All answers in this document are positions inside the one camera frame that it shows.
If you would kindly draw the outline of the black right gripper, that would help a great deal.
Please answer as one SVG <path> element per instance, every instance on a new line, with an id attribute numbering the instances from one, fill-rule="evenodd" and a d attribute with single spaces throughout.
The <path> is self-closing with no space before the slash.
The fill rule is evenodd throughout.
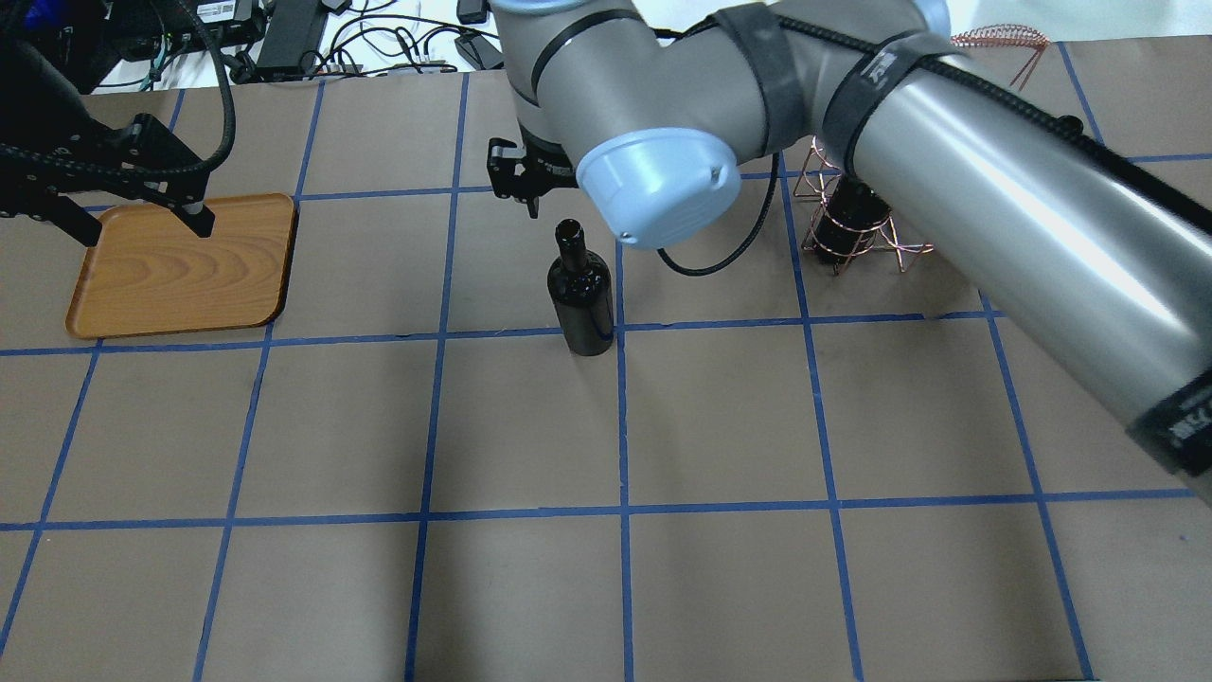
<path id="1" fill-rule="evenodd" d="M 543 195 L 558 188 L 579 188 L 564 147 L 532 133 L 522 133 L 521 143 L 491 137 L 486 170 L 496 197 L 524 204 L 532 220 L 541 217 Z"/>

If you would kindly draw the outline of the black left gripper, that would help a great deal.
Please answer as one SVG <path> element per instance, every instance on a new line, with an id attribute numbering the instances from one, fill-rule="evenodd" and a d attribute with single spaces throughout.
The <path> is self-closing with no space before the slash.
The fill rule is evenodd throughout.
<path id="1" fill-rule="evenodd" d="M 207 239 L 216 216 L 200 199 L 213 168 L 149 113 L 135 114 L 122 128 L 90 114 L 2 116 L 2 210 L 42 210 L 45 220 L 87 250 L 99 241 L 101 220 L 65 194 L 107 191 L 177 206 L 178 220 Z"/>

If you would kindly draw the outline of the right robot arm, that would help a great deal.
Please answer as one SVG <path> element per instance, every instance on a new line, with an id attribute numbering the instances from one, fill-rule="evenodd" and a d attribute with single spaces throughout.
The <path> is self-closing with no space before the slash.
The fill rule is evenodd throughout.
<path id="1" fill-rule="evenodd" d="M 1210 211 L 981 78 L 922 2 L 751 2 L 667 45 L 629 1 L 490 12 L 519 122 L 618 241 L 692 237 L 741 164 L 814 134 L 1166 471 L 1210 477 Z"/>

